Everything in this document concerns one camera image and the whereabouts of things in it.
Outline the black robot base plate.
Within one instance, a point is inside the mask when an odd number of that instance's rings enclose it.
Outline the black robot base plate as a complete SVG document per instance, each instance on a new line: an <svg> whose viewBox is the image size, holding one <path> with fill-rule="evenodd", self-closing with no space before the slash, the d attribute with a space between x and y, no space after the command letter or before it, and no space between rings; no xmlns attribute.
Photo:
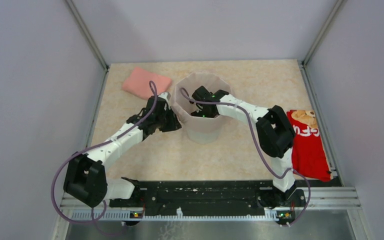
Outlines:
<svg viewBox="0 0 384 240"><path fill-rule="evenodd" d="M304 207L302 189L289 199L275 190L270 180L138 181L130 199L110 200L111 208L140 208L145 216L186 217L262 216L269 210Z"/></svg>

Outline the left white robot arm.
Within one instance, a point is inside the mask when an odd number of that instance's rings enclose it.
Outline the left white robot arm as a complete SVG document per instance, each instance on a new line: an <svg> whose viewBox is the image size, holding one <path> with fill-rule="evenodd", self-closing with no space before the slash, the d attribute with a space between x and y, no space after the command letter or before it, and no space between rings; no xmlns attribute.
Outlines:
<svg viewBox="0 0 384 240"><path fill-rule="evenodd" d="M169 105L170 93L150 97L146 107L129 117L122 127L105 142L75 154L68 163L63 189L77 200L94 208L102 201L121 199L127 206L140 202L135 183L128 178L107 179L106 171L130 148L160 132L181 129Z"/></svg>

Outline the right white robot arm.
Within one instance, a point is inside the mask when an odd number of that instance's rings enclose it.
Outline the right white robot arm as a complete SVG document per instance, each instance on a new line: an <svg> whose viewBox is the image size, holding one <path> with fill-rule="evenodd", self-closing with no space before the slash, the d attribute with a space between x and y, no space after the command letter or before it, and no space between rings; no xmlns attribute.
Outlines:
<svg viewBox="0 0 384 240"><path fill-rule="evenodd" d="M199 117L225 116L248 124L251 137L267 170L273 175L273 200L287 206L296 190L292 152L295 130L282 107L256 106L234 97L225 90L215 93L200 86L192 95L185 88L181 95L198 106Z"/></svg>

